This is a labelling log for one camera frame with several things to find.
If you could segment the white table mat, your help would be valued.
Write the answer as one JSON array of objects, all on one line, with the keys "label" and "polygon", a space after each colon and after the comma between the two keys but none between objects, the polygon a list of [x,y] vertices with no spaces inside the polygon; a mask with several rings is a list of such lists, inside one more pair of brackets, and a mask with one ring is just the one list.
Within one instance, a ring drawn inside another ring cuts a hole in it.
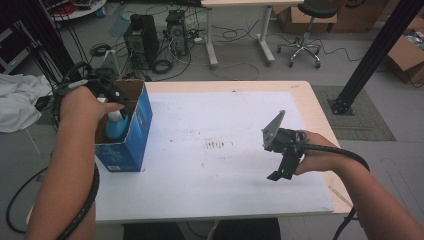
[{"label": "white table mat", "polygon": [[269,180],[282,159],[264,150],[263,129],[303,126],[288,92],[152,93],[153,119],[140,171],[100,171],[100,222],[330,213],[318,173]]}]

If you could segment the person's right leg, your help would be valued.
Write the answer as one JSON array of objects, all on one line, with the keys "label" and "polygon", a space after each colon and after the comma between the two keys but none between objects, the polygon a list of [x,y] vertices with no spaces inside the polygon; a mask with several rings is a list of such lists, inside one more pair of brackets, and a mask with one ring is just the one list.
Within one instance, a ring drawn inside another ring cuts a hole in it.
[{"label": "person's right leg", "polygon": [[281,240],[277,218],[222,220],[212,240]]}]

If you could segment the person's leg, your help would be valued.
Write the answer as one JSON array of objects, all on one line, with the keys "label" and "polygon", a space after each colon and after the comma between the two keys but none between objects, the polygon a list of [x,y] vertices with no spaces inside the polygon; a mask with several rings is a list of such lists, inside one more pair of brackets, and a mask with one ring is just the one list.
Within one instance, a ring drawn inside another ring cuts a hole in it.
[{"label": "person's leg", "polygon": [[277,218],[222,220],[212,240],[281,240]]},{"label": "person's leg", "polygon": [[123,240],[185,240],[176,223],[124,224]]}]

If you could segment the person's left hand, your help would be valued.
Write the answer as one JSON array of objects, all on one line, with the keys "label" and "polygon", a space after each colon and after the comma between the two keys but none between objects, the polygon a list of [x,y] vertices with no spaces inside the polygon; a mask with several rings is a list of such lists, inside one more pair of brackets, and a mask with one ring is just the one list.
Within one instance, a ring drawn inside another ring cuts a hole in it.
[{"label": "person's left hand", "polygon": [[87,87],[78,87],[61,102],[59,131],[94,132],[105,114],[123,108],[119,103],[103,103]]}]

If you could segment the person's left leg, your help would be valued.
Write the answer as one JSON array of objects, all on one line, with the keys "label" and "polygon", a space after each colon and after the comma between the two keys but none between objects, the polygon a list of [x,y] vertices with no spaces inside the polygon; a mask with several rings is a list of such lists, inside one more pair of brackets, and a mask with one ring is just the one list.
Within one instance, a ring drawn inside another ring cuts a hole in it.
[{"label": "person's left leg", "polygon": [[123,240],[185,240],[176,223],[124,224]]}]

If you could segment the person's right hand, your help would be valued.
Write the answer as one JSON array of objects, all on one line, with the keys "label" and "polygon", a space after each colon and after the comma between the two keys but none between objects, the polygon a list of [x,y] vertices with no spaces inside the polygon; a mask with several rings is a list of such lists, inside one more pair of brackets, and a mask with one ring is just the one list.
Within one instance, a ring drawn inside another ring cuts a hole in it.
[{"label": "person's right hand", "polygon": [[[307,144],[334,147],[333,143],[318,133],[304,131],[304,134],[306,136],[305,140]],[[337,156],[333,153],[318,150],[307,150],[305,157],[298,165],[295,174],[301,175],[312,171],[332,171],[335,167],[334,161],[336,159]]]}]

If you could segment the open cardboard box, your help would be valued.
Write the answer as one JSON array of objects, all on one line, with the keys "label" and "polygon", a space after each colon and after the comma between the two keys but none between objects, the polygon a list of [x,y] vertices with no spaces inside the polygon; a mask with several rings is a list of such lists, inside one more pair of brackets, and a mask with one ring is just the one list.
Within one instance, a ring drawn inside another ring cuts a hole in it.
[{"label": "open cardboard box", "polygon": [[417,16],[388,53],[395,74],[406,84],[424,84],[424,16]]}]

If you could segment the white-legged desk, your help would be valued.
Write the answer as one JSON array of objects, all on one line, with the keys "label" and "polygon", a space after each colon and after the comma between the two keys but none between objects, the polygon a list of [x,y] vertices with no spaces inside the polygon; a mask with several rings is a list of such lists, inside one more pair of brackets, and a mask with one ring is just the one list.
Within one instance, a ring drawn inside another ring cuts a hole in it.
[{"label": "white-legged desk", "polygon": [[215,49],[212,41],[212,9],[216,7],[229,6],[263,6],[264,13],[262,19],[261,33],[256,35],[258,46],[265,56],[265,63],[270,66],[275,62],[275,58],[266,42],[272,7],[274,5],[288,5],[302,3],[304,0],[202,0],[202,6],[207,9],[207,35],[206,35],[206,50],[208,54],[209,64],[211,68],[218,66],[218,60],[215,54]]}]

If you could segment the large black computer tower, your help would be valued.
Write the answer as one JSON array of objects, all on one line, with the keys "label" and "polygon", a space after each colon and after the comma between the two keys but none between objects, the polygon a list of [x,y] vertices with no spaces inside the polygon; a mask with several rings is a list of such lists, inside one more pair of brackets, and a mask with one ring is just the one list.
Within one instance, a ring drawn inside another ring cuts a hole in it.
[{"label": "large black computer tower", "polygon": [[156,24],[152,15],[132,14],[124,33],[130,55],[141,58],[144,69],[151,69],[159,52]]}]

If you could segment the grey floor mat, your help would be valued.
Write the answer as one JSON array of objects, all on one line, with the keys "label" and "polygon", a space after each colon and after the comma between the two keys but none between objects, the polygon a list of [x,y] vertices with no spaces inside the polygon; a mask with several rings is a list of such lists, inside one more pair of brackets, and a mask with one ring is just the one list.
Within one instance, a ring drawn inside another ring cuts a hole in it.
[{"label": "grey floor mat", "polygon": [[338,140],[396,140],[365,90],[359,93],[347,113],[336,115],[331,111],[330,101],[338,96],[343,87],[313,86],[312,89]]}]

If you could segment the blue bottle with white cap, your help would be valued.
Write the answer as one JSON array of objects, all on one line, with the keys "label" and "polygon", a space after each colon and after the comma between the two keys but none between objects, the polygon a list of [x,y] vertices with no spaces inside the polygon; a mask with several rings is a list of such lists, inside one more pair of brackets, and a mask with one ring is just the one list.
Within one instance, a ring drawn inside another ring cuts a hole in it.
[{"label": "blue bottle with white cap", "polygon": [[112,141],[121,141],[126,136],[129,118],[120,111],[109,112],[107,117],[106,136]]}]

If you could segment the small black computer tower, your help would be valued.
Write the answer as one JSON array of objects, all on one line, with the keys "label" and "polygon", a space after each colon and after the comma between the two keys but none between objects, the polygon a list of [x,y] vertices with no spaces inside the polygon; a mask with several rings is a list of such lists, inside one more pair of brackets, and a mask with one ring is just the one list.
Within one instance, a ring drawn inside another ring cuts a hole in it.
[{"label": "small black computer tower", "polygon": [[170,49],[175,56],[186,56],[187,31],[184,10],[170,10],[166,18]]}]

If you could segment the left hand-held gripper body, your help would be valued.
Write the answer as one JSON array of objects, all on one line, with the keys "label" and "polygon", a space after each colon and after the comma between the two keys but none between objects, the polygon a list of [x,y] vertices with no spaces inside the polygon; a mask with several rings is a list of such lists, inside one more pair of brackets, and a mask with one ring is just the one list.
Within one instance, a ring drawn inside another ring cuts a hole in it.
[{"label": "left hand-held gripper body", "polygon": [[128,96],[115,84],[120,74],[120,69],[114,50],[107,50],[99,68],[89,71],[87,86],[96,96],[103,96],[109,101],[127,106]]}]

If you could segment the blue cardboard box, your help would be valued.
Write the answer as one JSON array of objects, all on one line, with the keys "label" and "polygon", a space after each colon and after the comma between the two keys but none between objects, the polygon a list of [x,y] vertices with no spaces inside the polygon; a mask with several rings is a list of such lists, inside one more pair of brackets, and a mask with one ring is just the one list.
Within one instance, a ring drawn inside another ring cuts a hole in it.
[{"label": "blue cardboard box", "polygon": [[116,85],[129,98],[127,133],[121,141],[110,140],[105,115],[96,130],[95,155],[110,172],[139,172],[153,116],[147,88],[142,80],[117,81]]}]

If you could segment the black aluminium post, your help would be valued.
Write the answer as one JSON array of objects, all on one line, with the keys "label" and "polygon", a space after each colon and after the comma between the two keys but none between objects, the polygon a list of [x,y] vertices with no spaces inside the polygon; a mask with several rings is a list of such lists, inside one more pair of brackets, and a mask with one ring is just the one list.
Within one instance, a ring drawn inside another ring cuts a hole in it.
[{"label": "black aluminium post", "polygon": [[334,115],[348,115],[352,104],[400,36],[424,7],[424,0],[399,0],[352,76],[328,104]]}]

